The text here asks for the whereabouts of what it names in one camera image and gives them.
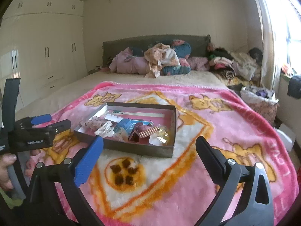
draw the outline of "beige bed sheet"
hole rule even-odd
[[[37,99],[16,113],[16,120],[27,116],[52,114],[63,108],[73,100],[84,95],[97,84],[105,81],[131,84],[154,84],[154,85],[185,85],[207,86],[214,88],[226,88],[219,79],[211,72],[191,71],[187,75],[160,76],[156,79],[147,79],[142,75],[111,74],[97,72],[83,79],[71,83],[52,93],[44,99]]]

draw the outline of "bed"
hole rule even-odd
[[[137,46],[141,41],[146,41],[143,45],[147,46],[162,37],[164,35],[104,42],[103,60],[125,46]],[[202,45],[192,52],[193,56],[204,56],[210,40],[209,36],[171,37]],[[171,159],[104,150],[88,182],[81,186],[91,207],[106,225],[194,225],[218,191],[196,156],[194,143],[198,136],[204,136],[226,158],[234,158],[240,164],[264,164],[274,197],[275,224],[284,217],[299,193],[296,171],[278,135],[263,117],[210,72],[191,71],[187,75],[156,79],[97,72],[34,101],[18,111],[16,118],[54,113],[52,122],[69,119],[74,128],[83,116],[105,101],[167,104],[177,109],[176,144]],[[65,157],[73,157],[81,147],[84,144],[79,143],[72,132],[58,135],[53,148],[31,157],[30,169],[33,170],[38,161],[46,165],[61,163]],[[139,186],[121,188],[110,180],[110,164],[123,160],[144,167],[145,178]],[[57,189],[67,216],[75,220],[61,195],[61,188]],[[241,190],[242,186],[238,186],[224,220],[231,217]]]

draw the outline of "beige coil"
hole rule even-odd
[[[147,129],[145,131],[139,132],[138,135],[142,139],[142,138],[146,138],[146,137],[156,133],[159,130],[160,130],[159,127],[150,127],[149,129]]]

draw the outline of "white wardrobe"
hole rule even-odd
[[[14,0],[0,26],[0,88],[21,78],[16,111],[87,76],[83,2]]]

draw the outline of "blanket with cartoon bears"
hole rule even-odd
[[[234,92],[196,86],[130,85],[102,82],[88,93],[52,115],[49,125],[69,119],[72,128],[105,102],[174,105],[177,132],[172,158],[144,157],[103,150],[87,183],[81,190],[105,225],[166,226],[194,225],[217,193],[195,150],[195,140],[203,135],[226,158],[253,165],[260,161],[267,172],[278,223],[294,202],[299,189],[296,172],[287,151],[273,128],[250,109]],[[54,146],[31,157],[31,172],[37,162],[59,164],[85,147],[69,130],[56,136]],[[133,183],[116,184],[112,167],[120,176],[131,173]],[[243,184],[224,217],[230,218]],[[57,185],[67,216],[76,220]]]

